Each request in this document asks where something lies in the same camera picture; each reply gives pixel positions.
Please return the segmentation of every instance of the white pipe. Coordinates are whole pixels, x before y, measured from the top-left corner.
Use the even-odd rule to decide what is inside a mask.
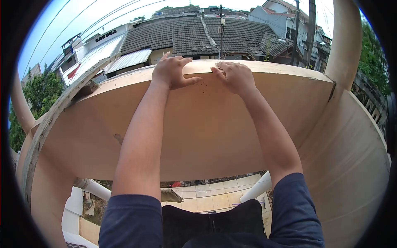
[[[110,195],[112,194],[110,190],[89,178],[77,178],[73,186],[87,190],[91,194],[96,195],[97,197],[106,201],[110,199]]]
[[[25,132],[25,134],[28,134],[34,126],[36,119],[33,117],[33,114],[30,111],[29,106],[27,105],[25,95],[23,94],[21,82],[19,81],[18,70],[15,72],[14,75],[14,82],[11,91],[11,102],[12,107],[15,111],[15,115],[17,116],[17,119],[21,124],[23,131]]]
[[[241,198],[240,202],[246,202],[251,199],[262,195],[266,190],[272,187],[272,179],[270,178],[270,173],[267,171],[255,184],[250,188]]]

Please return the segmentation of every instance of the sky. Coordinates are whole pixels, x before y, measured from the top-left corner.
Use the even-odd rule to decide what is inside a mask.
[[[33,67],[37,63],[40,63],[40,67],[43,70],[44,63],[50,64],[57,55],[62,53],[62,45],[68,39],[85,31],[94,22],[112,10],[125,4],[130,4],[129,2],[131,0],[53,0],[50,2],[36,20],[20,53],[18,61],[20,79],[27,73],[27,68]],[[265,0],[191,0],[193,5],[199,5],[201,8],[207,8],[210,5],[220,6],[222,4],[225,8],[247,11],[258,5],[261,6],[264,2]],[[286,0],[286,2],[296,6],[294,0]],[[90,28],[82,34],[82,38],[89,38],[96,33],[102,34],[102,27],[104,27],[106,32],[128,23],[134,17],[144,15],[146,18],[150,18],[156,10],[164,6],[187,6],[189,5],[189,0],[134,0],[131,3],[131,5],[113,13]],[[300,0],[299,7],[306,14],[309,14],[309,0]],[[333,1],[316,0],[316,12],[317,25],[321,26],[324,32],[332,38]]]

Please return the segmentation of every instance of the utility pole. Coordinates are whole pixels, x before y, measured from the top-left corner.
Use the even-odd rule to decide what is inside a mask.
[[[297,44],[298,44],[298,37],[299,37],[299,34],[298,34],[298,28],[299,28],[299,0],[296,0],[296,2],[297,2],[297,13],[295,14],[295,21],[296,21],[295,41],[294,41],[294,48],[293,48],[292,56],[291,56],[291,62],[289,63],[290,65],[293,65],[293,63],[294,63],[294,57],[295,57],[295,54],[297,52]]]
[[[316,30],[316,2],[309,0],[309,31],[307,32],[306,44],[307,50],[304,51],[303,59],[305,66],[309,69],[310,60],[312,57],[314,31]]]
[[[223,25],[225,24],[225,19],[222,18],[222,4],[221,4],[221,10],[220,10],[220,15],[221,15],[221,26],[220,26],[220,33],[221,33],[221,49],[219,51],[219,58],[222,59],[222,46],[223,46]]]

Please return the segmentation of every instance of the tiled floor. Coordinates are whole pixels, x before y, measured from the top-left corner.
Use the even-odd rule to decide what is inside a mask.
[[[225,212],[240,203],[240,197],[245,194],[260,179],[260,174],[243,177],[227,182],[212,183],[181,188],[172,188],[183,198],[182,203],[162,202],[161,205],[172,205],[183,210],[195,213],[209,211]],[[262,219],[266,235],[269,237],[272,224],[272,211],[266,193],[257,200],[262,205]]]

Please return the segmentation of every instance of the hand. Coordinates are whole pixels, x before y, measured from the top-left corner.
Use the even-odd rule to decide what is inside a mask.
[[[167,52],[157,63],[152,73],[152,83],[165,83],[170,90],[175,90],[203,80],[201,77],[183,77],[182,68],[192,62],[192,59],[182,56],[168,58],[169,54],[170,52]]]
[[[252,71],[248,66],[232,62],[219,62],[216,65],[225,72],[226,76],[215,67],[211,67],[212,73],[232,93],[243,97],[252,91],[258,90],[255,86]]]

